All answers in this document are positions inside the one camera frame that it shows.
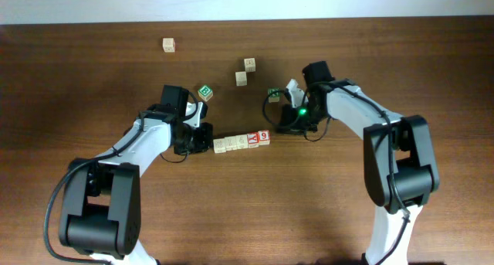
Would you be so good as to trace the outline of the green N wooden block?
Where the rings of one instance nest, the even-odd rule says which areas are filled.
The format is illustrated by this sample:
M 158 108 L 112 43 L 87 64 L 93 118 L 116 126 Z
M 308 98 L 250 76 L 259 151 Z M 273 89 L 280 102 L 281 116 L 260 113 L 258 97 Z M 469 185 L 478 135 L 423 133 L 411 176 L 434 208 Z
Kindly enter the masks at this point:
M 281 94 L 282 92 L 279 88 L 268 89 L 268 102 L 278 103 L 280 101 Z

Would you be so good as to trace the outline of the blue bird picture block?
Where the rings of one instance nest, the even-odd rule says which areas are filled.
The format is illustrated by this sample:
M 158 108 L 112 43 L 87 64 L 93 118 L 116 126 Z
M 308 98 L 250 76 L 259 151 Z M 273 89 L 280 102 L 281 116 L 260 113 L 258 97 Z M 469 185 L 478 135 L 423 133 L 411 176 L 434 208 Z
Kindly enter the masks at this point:
M 258 131 L 259 145 L 269 145 L 271 142 L 271 137 L 269 130 Z

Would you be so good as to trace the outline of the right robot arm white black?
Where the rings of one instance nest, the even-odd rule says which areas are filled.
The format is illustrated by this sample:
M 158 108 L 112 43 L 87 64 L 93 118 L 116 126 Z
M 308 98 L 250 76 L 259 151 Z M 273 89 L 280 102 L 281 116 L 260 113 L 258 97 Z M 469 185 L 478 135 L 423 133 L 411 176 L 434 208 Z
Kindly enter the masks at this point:
M 276 130 L 306 135 L 322 120 L 336 120 L 362 140 L 364 184 L 375 214 L 361 262 L 408 263 L 415 221 L 440 183 L 428 122 L 381 106 L 351 80 L 333 77 L 324 61 L 309 64 L 302 74 L 305 88 L 290 80 L 280 91 L 289 102 Z

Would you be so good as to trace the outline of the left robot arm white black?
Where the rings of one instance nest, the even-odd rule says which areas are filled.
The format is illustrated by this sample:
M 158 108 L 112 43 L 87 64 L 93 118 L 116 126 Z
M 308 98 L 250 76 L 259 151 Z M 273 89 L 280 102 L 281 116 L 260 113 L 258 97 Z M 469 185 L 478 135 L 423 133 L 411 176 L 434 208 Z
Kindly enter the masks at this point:
M 140 179 L 155 158 L 206 152 L 208 106 L 183 87 L 164 86 L 159 103 L 141 111 L 124 136 L 93 158 L 76 158 L 56 186 L 63 194 L 58 237 L 78 263 L 157 264 L 139 240 Z

